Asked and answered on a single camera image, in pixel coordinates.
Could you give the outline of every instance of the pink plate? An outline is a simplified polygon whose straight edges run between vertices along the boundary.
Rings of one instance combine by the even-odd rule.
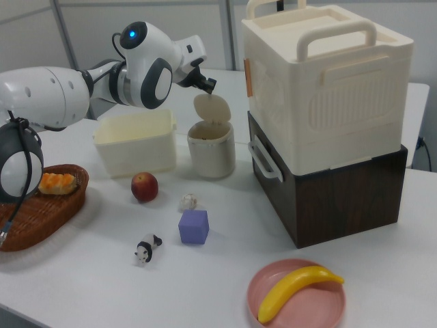
[[[257,320],[258,308],[268,291],[288,273],[310,265],[319,264],[289,259],[269,264],[257,272],[247,290],[249,312],[255,325],[269,328],[333,328],[338,325],[346,307],[346,296],[343,286],[336,282],[321,282],[299,290],[269,323],[262,325]]]

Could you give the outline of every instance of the open lid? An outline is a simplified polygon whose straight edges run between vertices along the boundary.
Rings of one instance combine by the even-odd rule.
[[[231,110],[226,100],[215,94],[196,96],[194,108],[197,115],[209,123],[223,123],[231,120]]]

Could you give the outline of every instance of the small white toy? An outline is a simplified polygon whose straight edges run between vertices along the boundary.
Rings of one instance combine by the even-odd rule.
[[[163,243],[161,238],[154,234],[146,234],[137,245],[135,255],[141,263],[150,262],[152,259],[152,250]]]
[[[192,193],[187,193],[179,202],[179,211],[194,210],[197,205],[197,198]]]

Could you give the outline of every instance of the cream storage box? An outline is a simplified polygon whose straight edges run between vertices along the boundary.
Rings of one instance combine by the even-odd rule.
[[[413,41],[336,5],[255,17],[268,2],[242,21],[249,108],[290,171],[397,152]]]
[[[112,177],[159,172],[176,166],[176,120],[168,109],[105,118],[94,145]]]

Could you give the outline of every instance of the panda figurine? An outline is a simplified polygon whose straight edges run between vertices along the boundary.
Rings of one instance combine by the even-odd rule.
[[[161,238],[154,234],[146,234],[137,245],[135,255],[141,263],[150,262],[152,259],[152,250],[163,243]]]

